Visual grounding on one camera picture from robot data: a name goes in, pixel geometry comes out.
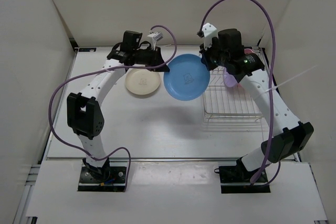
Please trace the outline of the cream bear plate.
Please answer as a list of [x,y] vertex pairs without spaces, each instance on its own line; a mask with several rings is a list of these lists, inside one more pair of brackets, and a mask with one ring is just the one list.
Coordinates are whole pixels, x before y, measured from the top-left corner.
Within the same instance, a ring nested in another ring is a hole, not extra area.
[[153,94],[161,85],[159,73],[146,69],[132,69],[125,78],[126,89],[137,96]]

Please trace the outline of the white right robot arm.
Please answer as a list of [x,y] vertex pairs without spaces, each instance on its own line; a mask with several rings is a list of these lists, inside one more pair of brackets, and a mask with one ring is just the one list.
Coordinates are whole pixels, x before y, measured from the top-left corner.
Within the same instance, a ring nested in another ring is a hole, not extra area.
[[302,123],[271,88],[270,72],[254,52],[245,52],[241,33],[236,28],[218,31],[207,23],[199,36],[203,38],[202,63],[209,71],[225,68],[250,94],[268,124],[269,139],[239,158],[232,172],[240,181],[253,184],[267,165],[302,150],[313,134],[313,126],[309,122]]

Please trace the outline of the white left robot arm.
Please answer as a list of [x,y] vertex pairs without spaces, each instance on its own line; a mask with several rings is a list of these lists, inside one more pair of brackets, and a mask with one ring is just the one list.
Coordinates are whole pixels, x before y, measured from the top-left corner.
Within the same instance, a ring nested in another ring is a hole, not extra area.
[[169,72],[161,49],[156,46],[162,37],[162,33],[152,31],[148,40],[142,42],[141,33],[125,31],[123,40],[107,55],[103,72],[97,74],[79,93],[70,93],[67,97],[67,124],[88,152],[83,163],[98,182],[105,182],[110,176],[109,162],[100,137],[104,126],[101,111],[103,100],[125,75],[128,66],[142,65],[154,72]]

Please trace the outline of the blue plate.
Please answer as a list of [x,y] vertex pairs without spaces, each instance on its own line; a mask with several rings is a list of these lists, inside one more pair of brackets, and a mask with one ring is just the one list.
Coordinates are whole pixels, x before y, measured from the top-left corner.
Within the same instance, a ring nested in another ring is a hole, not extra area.
[[168,64],[170,69],[163,75],[168,94],[180,101],[191,101],[200,97],[208,87],[210,72],[194,54],[182,54]]

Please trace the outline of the purple plate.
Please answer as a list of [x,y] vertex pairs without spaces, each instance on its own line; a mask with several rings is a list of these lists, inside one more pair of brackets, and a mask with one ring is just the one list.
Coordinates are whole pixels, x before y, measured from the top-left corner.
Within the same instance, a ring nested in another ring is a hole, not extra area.
[[235,77],[229,74],[226,68],[224,68],[223,81],[224,81],[224,85],[229,88],[240,86],[240,84],[236,81]]

